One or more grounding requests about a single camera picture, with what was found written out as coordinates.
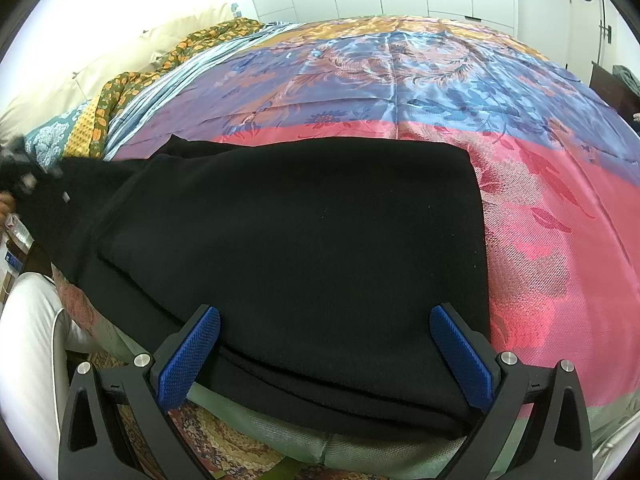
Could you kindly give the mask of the person's left hand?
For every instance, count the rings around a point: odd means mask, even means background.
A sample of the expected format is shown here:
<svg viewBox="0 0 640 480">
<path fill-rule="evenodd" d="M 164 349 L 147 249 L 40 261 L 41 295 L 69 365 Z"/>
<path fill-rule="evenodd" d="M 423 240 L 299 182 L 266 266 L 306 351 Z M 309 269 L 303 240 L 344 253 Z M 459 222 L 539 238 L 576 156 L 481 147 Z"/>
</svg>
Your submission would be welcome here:
<svg viewBox="0 0 640 480">
<path fill-rule="evenodd" d="M 8 220 L 11 214 L 15 212 L 15 200 L 13 196 L 8 192 L 0 193 L 0 226 L 4 228 L 6 226 L 6 220 Z"/>
</svg>

